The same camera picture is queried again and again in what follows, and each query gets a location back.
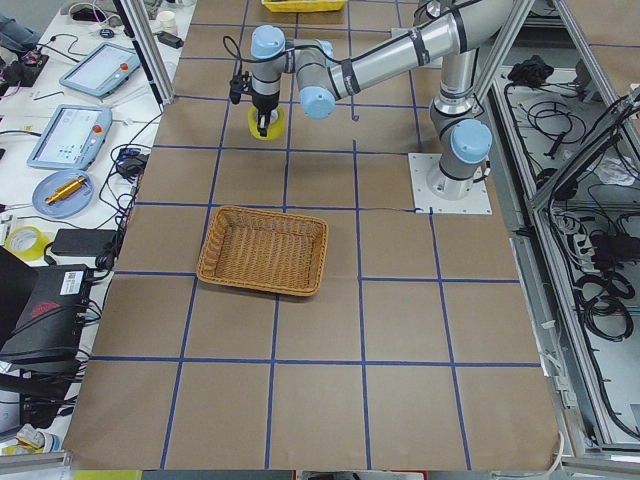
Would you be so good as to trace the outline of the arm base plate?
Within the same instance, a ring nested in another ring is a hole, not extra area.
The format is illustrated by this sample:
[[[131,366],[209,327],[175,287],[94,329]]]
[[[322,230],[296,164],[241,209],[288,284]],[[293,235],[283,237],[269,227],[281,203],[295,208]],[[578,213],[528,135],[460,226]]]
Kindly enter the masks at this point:
[[[409,153],[413,209],[421,214],[491,215],[483,171],[471,179],[452,180],[440,169],[440,154]]]

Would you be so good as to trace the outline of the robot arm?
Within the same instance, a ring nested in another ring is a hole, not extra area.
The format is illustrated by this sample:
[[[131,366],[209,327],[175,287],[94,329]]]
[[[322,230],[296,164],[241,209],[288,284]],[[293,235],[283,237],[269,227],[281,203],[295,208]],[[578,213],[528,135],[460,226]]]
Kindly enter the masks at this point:
[[[454,1],[436,17],[417,19],[405,32],[341,60],[333,58],[326,41],[288,38],[276,26],[261,25],[251,36],[251,69],[240,76],[240,91],[252,100],[251,132],[259,140],[274,133],[282,118],[278,107],[285,74],[296,79],[305,115],[322,120],[333,113],[337,101],[441,59],[431,120],[442,154],[427,183],[441,198],[461,199],[492,145],[488,127],[471,117],[478,97],[474,61],[479,46],[502,27],[510,8],[508,1]]]

